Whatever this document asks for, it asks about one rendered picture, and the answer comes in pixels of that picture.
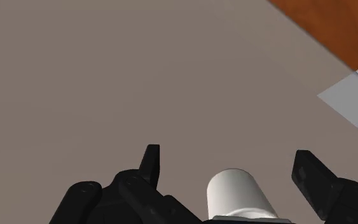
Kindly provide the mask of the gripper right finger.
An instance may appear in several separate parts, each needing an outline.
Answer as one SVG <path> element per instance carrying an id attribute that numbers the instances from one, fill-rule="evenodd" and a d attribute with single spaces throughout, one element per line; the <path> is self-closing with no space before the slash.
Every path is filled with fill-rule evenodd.
<path id="1" fill-rule="evenodd" d="M 339 178 L 309 150 L 296 151 L 291 178 L 324 224 L 358 224 L 358 182 Z"/>

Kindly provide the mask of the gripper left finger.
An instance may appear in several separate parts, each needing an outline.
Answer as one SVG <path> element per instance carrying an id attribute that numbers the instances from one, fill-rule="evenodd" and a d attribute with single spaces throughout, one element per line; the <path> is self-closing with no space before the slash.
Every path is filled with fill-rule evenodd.
<path id="1" fill-rule="evenodd" d="M 158 192 L 159 175 L 160 146 L 149 144 L 139 168 L 120 171 L 109 186 L 70 186 L 49 224 L 202 224 L 176 198 Z"/>

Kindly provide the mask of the white cylinder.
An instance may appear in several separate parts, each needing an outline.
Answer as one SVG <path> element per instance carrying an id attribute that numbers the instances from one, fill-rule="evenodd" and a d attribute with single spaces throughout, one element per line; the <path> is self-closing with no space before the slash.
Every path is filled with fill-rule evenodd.
<path id="1" fill-rule="evenodd" d="M 207 185 L 207 211 L 216 216 L 278 218 L 254 177 L 241 169 L 225 169 Z"/>

